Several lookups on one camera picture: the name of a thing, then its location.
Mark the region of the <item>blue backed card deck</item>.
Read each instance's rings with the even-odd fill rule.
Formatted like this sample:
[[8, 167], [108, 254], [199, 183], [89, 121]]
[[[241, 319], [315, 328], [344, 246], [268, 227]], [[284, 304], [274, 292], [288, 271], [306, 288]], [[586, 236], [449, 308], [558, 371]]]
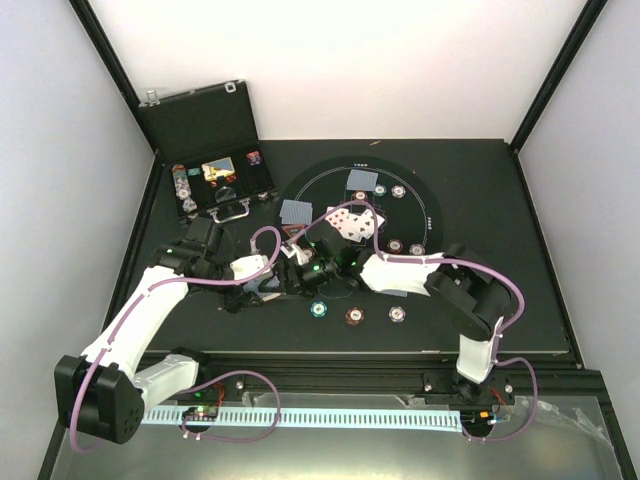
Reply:
[[280, 282], [275, 276], [263, 279], [256, 278], [246, 283], [243, 286], [243, 291], [247, 293], [253, 292], [263, 302], [274, 300], [282, 294]]

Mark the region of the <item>green poker chip stack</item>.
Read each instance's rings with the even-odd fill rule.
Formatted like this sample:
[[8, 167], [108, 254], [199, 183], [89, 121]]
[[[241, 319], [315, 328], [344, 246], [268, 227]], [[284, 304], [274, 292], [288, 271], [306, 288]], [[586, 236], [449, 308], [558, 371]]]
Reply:
[[322, 301], [313, 302], [310, 306], [310, 313], [315, 318], [322, 318], [328, 312], [328, 306]]

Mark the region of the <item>orange poker chip stack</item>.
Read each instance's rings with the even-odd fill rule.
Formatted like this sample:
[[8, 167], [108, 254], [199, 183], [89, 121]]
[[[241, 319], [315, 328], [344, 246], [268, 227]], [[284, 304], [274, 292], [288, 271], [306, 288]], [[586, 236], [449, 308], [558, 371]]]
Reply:
[[351, 308], [346, 312], [345, 320], [348, 325], [357, 326], [364, 320], [364, 311], [357, 307]]

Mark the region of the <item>blue white chips big blind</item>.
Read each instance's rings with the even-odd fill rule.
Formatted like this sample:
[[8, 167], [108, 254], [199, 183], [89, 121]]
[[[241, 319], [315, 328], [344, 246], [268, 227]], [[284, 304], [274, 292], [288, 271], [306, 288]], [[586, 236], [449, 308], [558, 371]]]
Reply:
[[421, 244], [412, 244], [409, 247], [409, 254], [413, 256], [422, 256], [425, 254], [425, 248]]

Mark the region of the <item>blue white chips small blind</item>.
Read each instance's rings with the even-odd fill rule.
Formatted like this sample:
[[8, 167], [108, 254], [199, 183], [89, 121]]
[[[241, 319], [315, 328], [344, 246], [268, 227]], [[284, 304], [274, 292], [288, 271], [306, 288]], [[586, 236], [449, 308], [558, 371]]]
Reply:
[[392, 188], [391, 194], [394, 198], [402, 199], [406, 195], [406, 188], [402, 185], [396, 185]]

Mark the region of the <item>red triangular dealer button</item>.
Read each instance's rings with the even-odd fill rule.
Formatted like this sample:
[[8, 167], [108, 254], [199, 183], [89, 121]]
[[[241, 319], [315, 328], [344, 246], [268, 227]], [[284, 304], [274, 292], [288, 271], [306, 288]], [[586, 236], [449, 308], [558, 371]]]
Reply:
[[302, 229], [300, 225], [285, 225], [282, 227], [283, 231], [287, 234], [288, 237], [293, 237], [299, 233]]

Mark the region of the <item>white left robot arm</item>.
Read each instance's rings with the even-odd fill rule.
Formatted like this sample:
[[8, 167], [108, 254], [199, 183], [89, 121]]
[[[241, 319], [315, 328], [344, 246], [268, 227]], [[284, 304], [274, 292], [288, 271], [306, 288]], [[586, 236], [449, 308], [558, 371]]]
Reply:
[[124, 444], [149, 410], [176, 394], [207, 397], [213, 372], [193, 352], [171, 353], [144, 370], [138, 368], [151, 340], [193, 286], [223, 293], [270, 272], [278, 255], [260, 254], [250, 238], [250, 253], [219, 262], [223, 228], [211, 220], [192, 221], [186, 235], [160, 246], [138, 286], [109, 326], [78, 356], [63, 356], [54, 369], [59, 422], [69, 430], [72, 448], [85, 452], [80, 434]]

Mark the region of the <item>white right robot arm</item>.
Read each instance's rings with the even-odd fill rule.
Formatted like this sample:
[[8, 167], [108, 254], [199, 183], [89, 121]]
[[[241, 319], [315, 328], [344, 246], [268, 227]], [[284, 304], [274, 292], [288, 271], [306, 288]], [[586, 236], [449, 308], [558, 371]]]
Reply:
[[399, 255], [373, 248], [322, 247], [313, 256], [293, 245], [274, 264], [277, 290], [313, 296], [321, 285], [340, 279], [355, 289], [404, 292], [434, 300], [459, 333], [457, 396], [476, 403], [491, 390], [490, 373], [504, 331], [524, 311], [524, 296], [513, 281], [480, 263], [466, 247], [454, 245], [432, 255]]

